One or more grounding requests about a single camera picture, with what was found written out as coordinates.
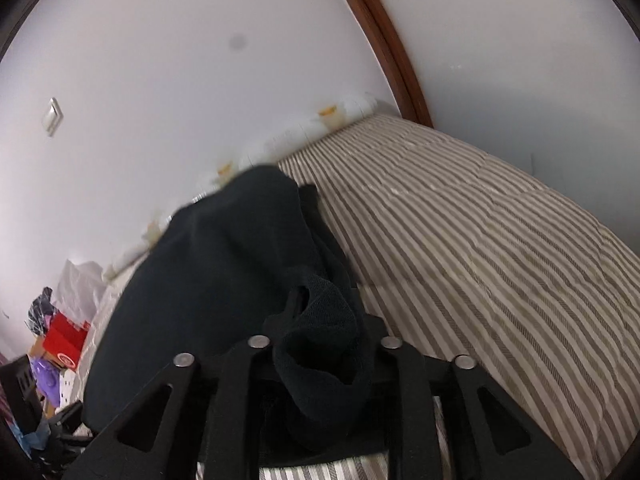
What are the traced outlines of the black sweatshirt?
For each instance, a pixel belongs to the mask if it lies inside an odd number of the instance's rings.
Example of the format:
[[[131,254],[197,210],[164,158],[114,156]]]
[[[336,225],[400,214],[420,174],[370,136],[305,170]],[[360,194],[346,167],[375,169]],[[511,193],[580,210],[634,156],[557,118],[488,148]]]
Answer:
[[[382,452],[365,322],[316,187],[255,167],[176,212],[132,274],[90,366],[85,425],[104,430],[177,354],[204,361],[265,335],[279,389],[259,402],[278,462]]]

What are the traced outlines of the grey plaid clothing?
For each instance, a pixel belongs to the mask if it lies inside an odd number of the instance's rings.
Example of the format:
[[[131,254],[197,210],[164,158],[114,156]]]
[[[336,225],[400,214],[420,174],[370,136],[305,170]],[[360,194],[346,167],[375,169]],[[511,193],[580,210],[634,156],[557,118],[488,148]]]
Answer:
[[[26,325],[35,336],[43,336],[49,326],[56,309],[51,304],[52,288],[45,287],[32,302],[27,312]]]

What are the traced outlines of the purple plush item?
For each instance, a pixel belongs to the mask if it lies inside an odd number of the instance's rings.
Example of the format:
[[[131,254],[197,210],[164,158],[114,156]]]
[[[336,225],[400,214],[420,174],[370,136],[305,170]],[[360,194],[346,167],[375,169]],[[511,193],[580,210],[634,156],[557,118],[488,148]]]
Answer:
[[[39,391],[55,408],[58,408],[60,406],[60,371],[58,368],[43,358],[31,358],[30,368]]]

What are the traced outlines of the red paper shopping bag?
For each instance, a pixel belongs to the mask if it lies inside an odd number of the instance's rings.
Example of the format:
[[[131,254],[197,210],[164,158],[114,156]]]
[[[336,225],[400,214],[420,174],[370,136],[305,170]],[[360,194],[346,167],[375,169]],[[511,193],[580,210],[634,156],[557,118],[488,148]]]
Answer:
[[[89,333],[88,322],[77,325],[58,312],[43,339],[43,349],[69,370],[77,370]]]

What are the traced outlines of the white Miniso plastic bag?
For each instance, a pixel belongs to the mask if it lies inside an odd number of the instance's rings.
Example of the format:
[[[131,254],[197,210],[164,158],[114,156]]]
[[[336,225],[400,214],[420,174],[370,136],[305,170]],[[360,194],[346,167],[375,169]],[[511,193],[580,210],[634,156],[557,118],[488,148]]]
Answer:
[[[52,299],[70,322],[81,326],[93,320],[106,291],[102,272],[102,266],[94,261],[81,264],[65,261]]]

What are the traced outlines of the striped quilted mattress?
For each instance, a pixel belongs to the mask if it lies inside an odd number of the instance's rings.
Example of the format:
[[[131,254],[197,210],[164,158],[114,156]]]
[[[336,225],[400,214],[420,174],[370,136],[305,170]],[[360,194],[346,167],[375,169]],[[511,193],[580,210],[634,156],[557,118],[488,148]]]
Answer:
[[[374,115],[281,162],[320,192],[366,307],[474,350],[588,479],[639,474],[639,259],[574,202],[451,136]]]

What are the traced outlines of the white patterned rolled mat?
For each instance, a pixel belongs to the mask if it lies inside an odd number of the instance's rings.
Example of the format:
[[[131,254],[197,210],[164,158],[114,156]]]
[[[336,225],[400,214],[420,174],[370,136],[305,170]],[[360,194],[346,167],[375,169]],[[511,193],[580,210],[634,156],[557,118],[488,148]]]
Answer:
[[[269,136],[247,144],[238,156],[220,162],[197,193],[154,214],[148,226],[142,231],[140,240],[130,245],[106,266],[102,272],[102,280],[105,283],[114,281],[122,272],[146,255],[164,234],[178,209],[216,193],[233,178],[250,168],[274,165],[337,131],[361,122],[372,116],[379,105],[380,101],[370,93],[346,96],[318,112],[295,118],[286,126],[270,133]]]

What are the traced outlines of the white wall light switch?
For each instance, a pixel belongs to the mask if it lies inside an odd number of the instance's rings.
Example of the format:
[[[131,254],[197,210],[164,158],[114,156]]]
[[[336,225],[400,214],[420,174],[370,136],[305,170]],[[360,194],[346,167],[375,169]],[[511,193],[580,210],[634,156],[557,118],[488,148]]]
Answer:
[[[48,136],[54,136],[56,130],[61,125],[64,118],[62,108],[58,104],[58,100],[51,98],[48,104],[48,108],[42,118],[42,126]]]

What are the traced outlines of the brown wooden door frame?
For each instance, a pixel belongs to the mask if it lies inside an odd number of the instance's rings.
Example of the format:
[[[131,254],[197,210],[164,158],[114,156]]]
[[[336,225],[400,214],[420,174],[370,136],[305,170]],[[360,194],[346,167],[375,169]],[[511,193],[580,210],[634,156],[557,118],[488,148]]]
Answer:
[[[418,76],[382,0],[345,1],[381,66],[400,116],[433,128]]]

